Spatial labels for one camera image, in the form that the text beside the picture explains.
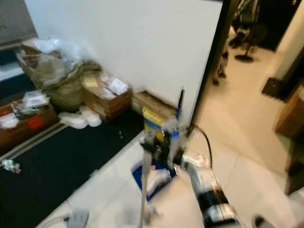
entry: red label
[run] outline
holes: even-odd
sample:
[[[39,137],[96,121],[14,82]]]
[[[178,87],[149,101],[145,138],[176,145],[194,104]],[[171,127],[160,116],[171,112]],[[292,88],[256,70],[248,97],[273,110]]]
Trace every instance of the red label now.
[[[43,127],[43,120],[40,115],[36,115],[30,119],[28,119],[28,126],[31,130],[35,131],[41,127]]]

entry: white tile floor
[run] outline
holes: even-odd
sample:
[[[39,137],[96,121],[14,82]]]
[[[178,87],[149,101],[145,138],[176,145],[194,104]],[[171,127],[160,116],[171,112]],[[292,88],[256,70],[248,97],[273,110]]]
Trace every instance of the white tile floor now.
[[[210,92],[198,124],[210,137],[214,172],[247,227],[251,227],[252,216],[260,213],[278,228],[293,228],[304,221],[304,193],[299,191],[291,197],[284,194],[283,170],[289,141],[272,131],[276,112],[283,103],[260,94],[265,82],[263,69],[272,55],[260,49],[255,54],[260,59],[250,68],[232,61],[227,69],[228,79]],[[85,207],[90,210],[90,228],[138,224],[140,192],[130,170],[143,155],[139,137],[42,223],[73,208]],[[207,151],[199,133],[192,135],[189,147]],[[190,180],[181,171],[152,203],[161,213],[152,221],[154,227],[203,227]],[[53,227],[63,228],[64,224]]]

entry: white wall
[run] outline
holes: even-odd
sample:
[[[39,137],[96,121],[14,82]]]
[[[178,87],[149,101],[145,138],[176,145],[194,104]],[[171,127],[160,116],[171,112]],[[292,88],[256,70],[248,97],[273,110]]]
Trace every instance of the white wall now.
[[[196,103],[222,3],[211,0],[25,0],[42,38],[79,43],[105,68],[176,104]]]
[[[282,79],[304,46],[304,1],[301,1],[290,22],[272,63],[267,69],[269,77]]]

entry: black cable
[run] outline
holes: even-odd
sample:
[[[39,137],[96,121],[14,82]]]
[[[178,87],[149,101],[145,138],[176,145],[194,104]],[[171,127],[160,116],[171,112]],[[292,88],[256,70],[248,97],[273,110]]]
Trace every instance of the black cable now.
[[[206,135],[206,133],[204,132],[203,129],[201,129],[200,127],[198,127],[197,125],[195,124],[191,124],[194,128],[198,129],[204,136],[205,136],[205,139],[206,139],[206,142],[207,142],[207,145],[208,145],[208,150],[209,150],[209,156],[210,156],[210,166],[212,168],[212,151],[211,151],[211,145],[210,145],[210,142],[209,142],[209,139],[208,139],[208,136]]]
[[[50,219],[49,221],[45,222],[44,224],[42,224],[42,226],[40,228],[48,228],[50,226],[52,226],[53,224],[56,224],[58,222],[66,222],[70,219],[69,216],[58,216],[58,217],[54,217],[52,219]]]

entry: robotic arm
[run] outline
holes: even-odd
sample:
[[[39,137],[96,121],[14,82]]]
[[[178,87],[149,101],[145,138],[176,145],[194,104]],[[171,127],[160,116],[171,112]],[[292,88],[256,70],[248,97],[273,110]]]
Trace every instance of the robotic arm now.
[[[242,227],[234,208],[229,204],[207,156],[202,153],[183,149],[181,133],[176,130],[162,131],[164,140],[160,142],[153,133],[146,134],[141,143],[144,148],[143,180],[147,177],[153,157],[159,162],[172,167],[179,165],[191,179],[192,187],[203,215],[205,228],[210,227]],[[143,181],[143,199],[145,199],[145,183]]]

